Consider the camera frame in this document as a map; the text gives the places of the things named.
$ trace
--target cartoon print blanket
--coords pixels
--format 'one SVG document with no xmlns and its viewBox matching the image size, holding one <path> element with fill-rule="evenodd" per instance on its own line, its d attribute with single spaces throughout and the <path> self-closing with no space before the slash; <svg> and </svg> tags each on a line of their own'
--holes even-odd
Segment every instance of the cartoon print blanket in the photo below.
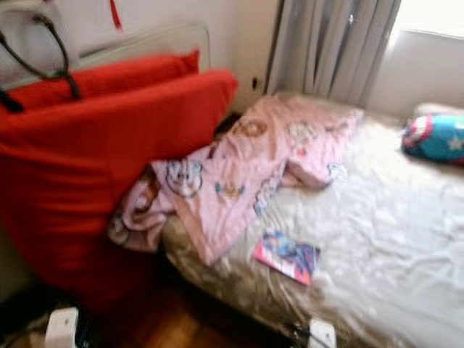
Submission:
<svg viewBox="0 0 464 348">
<path fill-rule="evenodd" d="M 167 214 L 182 220 L 200 259 L 211 265 L 265 211 L 281 185 L 323 188 L 362 117 L 334 115 L 303 97 L 266 96 L 217 143 L 178 161 L 156 161 L 109 224 L 112 241 L 155 252 Z"/>
</svg>

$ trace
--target curtain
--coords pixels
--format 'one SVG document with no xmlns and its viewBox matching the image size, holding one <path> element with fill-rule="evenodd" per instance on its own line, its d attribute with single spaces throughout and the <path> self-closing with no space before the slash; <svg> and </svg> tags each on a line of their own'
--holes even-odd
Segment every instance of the curtain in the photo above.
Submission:
<svg viewBox="0 0 464 348">
<path fill-rule="evenodd" d="M 268 93 L 364 105 L 401 0 L 283 0 Z"/>
</svg>

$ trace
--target book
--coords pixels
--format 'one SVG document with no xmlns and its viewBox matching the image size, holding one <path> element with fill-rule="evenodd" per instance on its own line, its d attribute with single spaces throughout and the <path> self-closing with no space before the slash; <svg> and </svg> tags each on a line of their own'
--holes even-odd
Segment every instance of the book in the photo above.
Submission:
<svg viewBox="0 0 464 348">
<path fill-rule="evenodd" d="M 280 231 L 264 233 L 254 249 L 256 260 L 304 285 L 311 283 L 319 255 L 318 248 L 299 243 Z"/>
</svg>

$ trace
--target red pillow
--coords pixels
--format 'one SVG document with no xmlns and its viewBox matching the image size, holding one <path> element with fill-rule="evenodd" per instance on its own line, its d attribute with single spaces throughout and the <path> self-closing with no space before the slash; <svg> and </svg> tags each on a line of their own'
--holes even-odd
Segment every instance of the red pillow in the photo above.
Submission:
<svg viewBox="0 0 464 348">
<path fill-rule="evenodd" d="M 107 220 L 149 160 L 211 142 L 236 86 L 214 71 L 6 117 L 0 218 L 40 277 L 94 312 L 140 289 L 151 259 L 107 240 Z"/>
<path fill-rule="evenodd" d="M 155 55 L 118 62 L 92 70 L 74 72 L 83 100 L 153 86 L 157 83 L 198 73 L 199 51 L 187 56 Z M 26 111 L 33 111 L 56 104 L 73 102 L 68 83 L 64 80 L 41 81 L 8 91 Z M 0 104 L 0 115 L 9 112 Z"/>
</svg>

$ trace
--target blue pillow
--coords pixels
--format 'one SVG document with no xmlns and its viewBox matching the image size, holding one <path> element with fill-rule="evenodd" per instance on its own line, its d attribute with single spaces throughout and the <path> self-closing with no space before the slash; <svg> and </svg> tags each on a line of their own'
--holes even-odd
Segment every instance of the blue pillow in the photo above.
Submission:
<svg viewBox="0 0 464 348">
<path fill-rule="evenodd" d="M 464 164 L 464 115 L 441 113 L 416 118 L 403 133 L 402 149 L 436 162 Z"/>
</svg>

